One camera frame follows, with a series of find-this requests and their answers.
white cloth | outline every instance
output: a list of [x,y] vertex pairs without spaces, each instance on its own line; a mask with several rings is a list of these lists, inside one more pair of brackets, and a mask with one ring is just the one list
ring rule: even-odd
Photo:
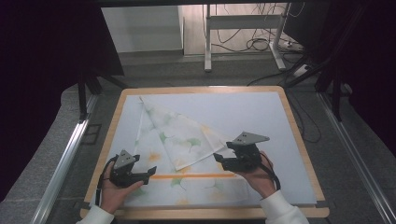
[[[280,190],[261,200],[260,205],[267,215],[266,224],[309,224],[300,209],[289,204]],[[113,217],[94,205],[88,215],[77,224],[109,224]]]

orange line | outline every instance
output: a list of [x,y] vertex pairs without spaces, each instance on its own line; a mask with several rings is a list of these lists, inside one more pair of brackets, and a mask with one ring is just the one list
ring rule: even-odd
[[152,175],[152,179],[173,179],[187,177],[235,177],[235,174],[201,174],[201,175]]

